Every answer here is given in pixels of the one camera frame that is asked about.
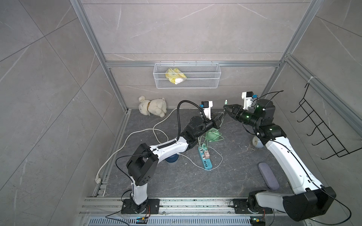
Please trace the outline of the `yellow crumpled bag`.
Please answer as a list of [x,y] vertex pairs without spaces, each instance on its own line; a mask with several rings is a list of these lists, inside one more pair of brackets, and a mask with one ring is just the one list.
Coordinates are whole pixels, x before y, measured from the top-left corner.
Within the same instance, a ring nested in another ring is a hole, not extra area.
[[182,73],[178,68],[169,68],[166,73],[165,77],[175,85],[178,85],[182,82],[187,80],[187,77],[184,73]]

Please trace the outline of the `grey round alarm clock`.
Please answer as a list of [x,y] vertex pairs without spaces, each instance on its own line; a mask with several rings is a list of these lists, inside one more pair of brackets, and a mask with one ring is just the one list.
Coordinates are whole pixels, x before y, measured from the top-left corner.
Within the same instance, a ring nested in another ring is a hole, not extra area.
[[263,144],[263,142],[257,137],[257,136],[253,136],[252,138],[252,145],[255,148],[263,148],[265,145]]

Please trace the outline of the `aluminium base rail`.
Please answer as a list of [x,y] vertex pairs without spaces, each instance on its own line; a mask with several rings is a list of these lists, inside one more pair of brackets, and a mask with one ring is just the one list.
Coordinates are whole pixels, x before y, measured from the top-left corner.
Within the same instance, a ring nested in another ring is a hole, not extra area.
[[120,197],[91,197],[82,203],[75,226],[312,226],[266,208],[251,213],[245,197],[155,197],[140,214]]

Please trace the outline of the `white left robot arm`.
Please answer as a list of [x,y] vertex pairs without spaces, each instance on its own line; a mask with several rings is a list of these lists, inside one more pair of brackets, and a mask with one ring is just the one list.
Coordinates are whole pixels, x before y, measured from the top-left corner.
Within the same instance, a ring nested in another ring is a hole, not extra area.
[[[181,130],[180,107],[183,103],[195,106],[201,116],[191,118],[188,125]],[[177,137],[165,143],[148,146],[139,145],[127,162],[128,178],[131,180],[132,192],[129,207],[135,213],[142,213],[148,207],[148,182],[152,179],[157,165],[167,158],[192,149],[199,141],[199,137],[212,128],[219,129],[225,112],[212,113],[210,117],[205,113],[205,102],[199,106],[189,100],[182,100],[176,108],[178,133]]]

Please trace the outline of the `green cordless meat grinder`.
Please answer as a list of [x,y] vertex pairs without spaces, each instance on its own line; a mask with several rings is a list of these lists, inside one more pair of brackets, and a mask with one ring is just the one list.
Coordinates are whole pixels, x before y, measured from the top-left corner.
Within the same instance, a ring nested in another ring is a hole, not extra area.
[[211,129],[206,132],[206,140],[208,142],[217,142],[223,140],[222,133],[217,129]]

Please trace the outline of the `teal power strip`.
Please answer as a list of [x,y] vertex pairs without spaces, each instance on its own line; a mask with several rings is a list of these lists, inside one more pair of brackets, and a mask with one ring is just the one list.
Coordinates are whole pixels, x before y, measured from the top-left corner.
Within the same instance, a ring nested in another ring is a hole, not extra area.
[[200,155],[201,161],[203,163],[204,169],[211,170],[213,168],[213,165],[211,163],[210,158],[209,159],[204,158],[204,152],[201,151],[200,146],[198,147],[198,151],[199,151],[199,155]]

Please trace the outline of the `black wall hook rack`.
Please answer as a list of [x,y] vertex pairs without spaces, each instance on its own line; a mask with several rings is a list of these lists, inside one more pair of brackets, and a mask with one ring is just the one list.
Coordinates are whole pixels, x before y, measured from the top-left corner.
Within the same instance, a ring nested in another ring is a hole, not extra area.
[[312,105],[306,100],[306,94],[308,92],[310,84],[307,83],[304,86],[304,94],[301,100],[298,103],[298,107],[294,111],[290,111],[292,114],[296,113],[298,110],[304,112],[304,118],[297,120],[298,123],[302,123],[305,120],[310,120],[313,125],[313,130],[306,135],[312,137],[316,132],[322,136],[322,139],[317,143],[312,144],[313,147],[317,147],[320,144],[326,143],[332,150],[332,154],[329,154],[326,157],[321,157],[321,160],[327,160],[334,156],[341,158],[357,151],[360,151],[362,148],[357,148],[353,151],[348,151],[348,149],[343,145],[340,139],[335,135],[331,130],[330,126],[321,118],[321,116],[316,112]]

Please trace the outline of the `cream plush toy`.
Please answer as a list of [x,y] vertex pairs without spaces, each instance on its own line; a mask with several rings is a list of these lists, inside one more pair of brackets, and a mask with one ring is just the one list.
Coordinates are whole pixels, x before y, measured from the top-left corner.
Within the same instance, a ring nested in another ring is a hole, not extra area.
[[167,113],[167,104],[165,98],[147,100],[144,96],[139,97],[139,112],[142,115],[156,115],[161,118]]

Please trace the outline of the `pink USB charger adapter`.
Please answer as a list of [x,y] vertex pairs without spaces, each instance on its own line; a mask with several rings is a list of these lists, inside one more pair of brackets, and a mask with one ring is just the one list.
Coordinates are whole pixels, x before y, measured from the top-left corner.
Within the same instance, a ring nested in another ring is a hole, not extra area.
[[209,153],[209,151],[207,151],[207,150],[204,151],[204,158],[205,158],[205,159],[209,159],[209,158],[210,158],[210,153]]

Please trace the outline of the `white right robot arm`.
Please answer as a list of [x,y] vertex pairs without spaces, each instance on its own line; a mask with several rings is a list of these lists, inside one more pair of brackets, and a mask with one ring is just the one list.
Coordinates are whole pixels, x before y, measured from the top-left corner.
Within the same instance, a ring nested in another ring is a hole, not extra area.
[[293,149],[283,129],[273,123],[275,106],[271,100],[255,98],[253,92],[242,94],[243,105],[224,105],[225,112],[243,125],[251,126],[253,135],[278,161],[287,176],[292,194],[278,194],[263,190],[250,192],[248,209],[257,213],[270,208],[286,213],[294,221],[327,213],[335,202],[336,192],[325,187],[306,167]]

